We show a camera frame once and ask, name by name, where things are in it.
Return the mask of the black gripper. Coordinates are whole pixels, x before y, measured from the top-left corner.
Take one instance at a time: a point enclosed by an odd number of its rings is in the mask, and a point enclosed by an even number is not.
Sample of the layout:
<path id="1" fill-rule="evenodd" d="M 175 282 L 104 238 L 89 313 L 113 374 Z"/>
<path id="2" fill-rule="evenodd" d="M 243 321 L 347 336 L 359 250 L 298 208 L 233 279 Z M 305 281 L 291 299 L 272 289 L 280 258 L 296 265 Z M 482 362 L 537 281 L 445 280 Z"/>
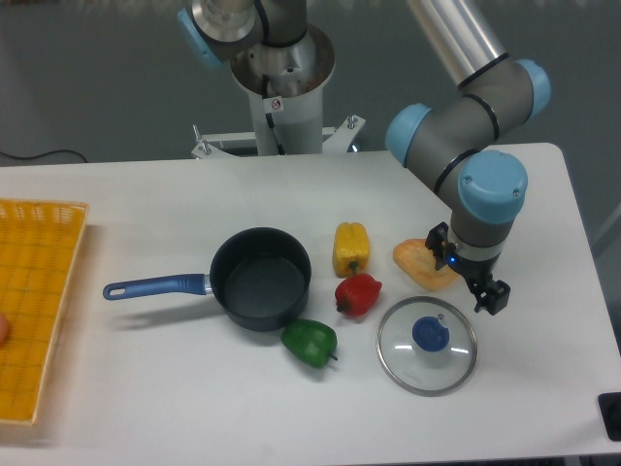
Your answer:
<path id="1" fill-rule="evenodd" d="M 445 265 L 466 280 L 475 298 L 474 311 L 486 311 L 495 316 L 508 303 L 511 288 L 503 281 L 495 281 L 492 273 L 502 253 L 502 244 L 475 247 L 464 242 L 448 241 L 448 225 L 441 222 L 433 227 L 425 240 L 425 248 L 435 260 L 435 269 Z"/>

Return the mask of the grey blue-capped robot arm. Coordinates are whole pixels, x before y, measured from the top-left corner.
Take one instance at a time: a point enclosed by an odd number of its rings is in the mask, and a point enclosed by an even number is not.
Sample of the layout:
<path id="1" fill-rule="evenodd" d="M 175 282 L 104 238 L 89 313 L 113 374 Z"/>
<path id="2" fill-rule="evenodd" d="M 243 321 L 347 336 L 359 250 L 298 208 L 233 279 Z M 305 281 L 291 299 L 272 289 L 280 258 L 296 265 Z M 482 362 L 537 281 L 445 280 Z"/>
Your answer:
<path id="1" fill-rule="evenodd" d="M 537 63 L 514 60 L 470 1 L 414 1 L 411 10 L 460 90 L 436 112 L 408 106 L 391 121 L 386 148 L 450 209 L 426 246 L 438 268 L 466 282 L 478 310 L 496 314 L 509 286 L 493 268 L 524 201 L 528 177 L 512 155 L 492 150 L 548 104 L 550 80 Z M 326 152 L 322 90 L 335 67 L 328 37 L 303 1 L 190 1 L 178 14 L 199 60 L 228 64 L 245 91 L 262 155 Z"/>

